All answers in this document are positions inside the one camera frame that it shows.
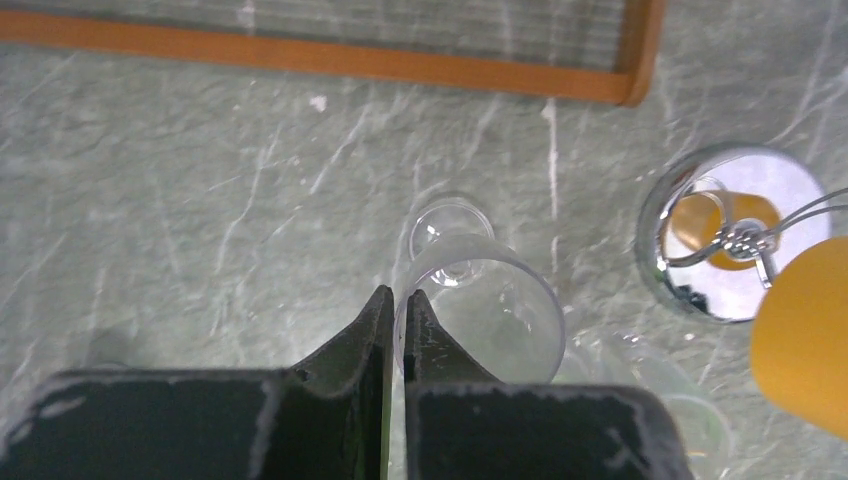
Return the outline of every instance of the glass base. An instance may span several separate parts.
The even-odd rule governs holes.
[[[495,238],[489,219],[468,199],[452,196],[435,200],[418,212],[409,229],[409,257],[415,260],[441,238],[464,234]],[[480,262],[457,262],[436,271],[430,279],[443,287],[460,287],[478,277],[481,269]]]

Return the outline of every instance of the wine glass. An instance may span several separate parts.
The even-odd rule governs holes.
[[[547,383],[565,349],[565,318],[547,282],[494,239],[469,199],[427,204],[409,229],[412,259],[399,291],[394,351],[403,369],[407,299],[423,290],[440,326],[504,382]]]

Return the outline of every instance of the orange wooden frame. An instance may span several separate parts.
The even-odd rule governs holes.
[[[665,0],[627,0],[616,73],[0,10],[0,41],[638,105]]]

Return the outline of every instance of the white speck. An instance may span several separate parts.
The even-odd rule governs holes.
[[[244,6],[236,11],[236,20],[250,35],[256,33],[256,7],[253,0],[245,0]]]
[[[315,110],[323,112],[327,109],[327,97],[325,95],[312,97],[309,99],[309,104],[312,105]]]

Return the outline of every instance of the yellow lamp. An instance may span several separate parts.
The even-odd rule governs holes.
[[[751,332],[751,373],[784,410],[848,440],[848,237],[777,276]]]

